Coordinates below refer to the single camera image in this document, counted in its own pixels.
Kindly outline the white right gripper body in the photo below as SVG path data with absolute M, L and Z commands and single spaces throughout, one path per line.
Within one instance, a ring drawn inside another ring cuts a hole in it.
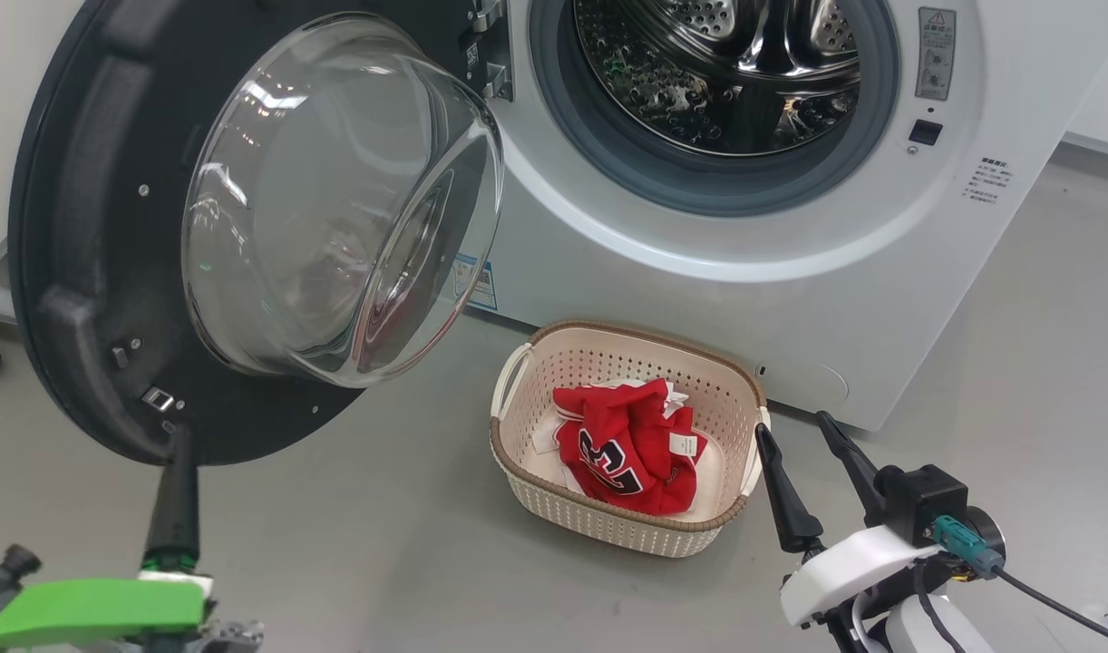
M 818 529 L 806 537 L 794 529 L 779 526 L 781 547 L 786 552 L 812 553 L 818 544 Z M 913 563 L 942 553 L 940 545 L 914 547 L 907 544 L 886 526 L 858 531 L 837 545 L 807 559 L 781 589 L 781 605 L 789 624 L 803 628 L 827 618 L 829 609 L 839 608 L 848 599 L 864 599 L 868 590 L 907 570 Z M 916 608 L 897 608 L 907 602 Z M 913 573 L 907 579 L 907 598 L 894 599 L 890 609 L 888 629 L 930 629 L 929 613 L 920 608 L 914 590 Z

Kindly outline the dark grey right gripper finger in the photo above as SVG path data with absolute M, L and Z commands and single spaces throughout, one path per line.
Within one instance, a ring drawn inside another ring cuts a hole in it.
M 818 555 L 825 550 L 823 528 L 803 504 L 783 468 L 782 451 L 766 424 L 755 427 L 755 439 L 763 467 L 763 480 L 773 514 L 774 533 L 782 552 Z
M 868 528 L 884 524 L 885 496 L 878 491 L 878 467 L 868 455 L 841 430 L 837 419 L 828 412 L 815 414 L 815 424 L 820 427 L 824 441 L 843 465 L 847 475 L 855 489 L 858 500 L 864 509 L 864 523 Z

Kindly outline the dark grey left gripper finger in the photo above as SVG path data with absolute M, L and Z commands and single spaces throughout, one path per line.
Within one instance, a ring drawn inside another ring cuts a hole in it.
M 193 573 L 201 560 L 201 479 L 197 445 L 188 426 L 178 425 L 172 450 L 161 467 L 160 489 L 142 555 L 144 570 Z

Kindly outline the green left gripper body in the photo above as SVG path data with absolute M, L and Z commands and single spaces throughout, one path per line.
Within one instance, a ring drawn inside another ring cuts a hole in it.
M 140 570 L 0 590 L 0 652 L 258 652 L 259 621 L 215 619 L 211 577 Z

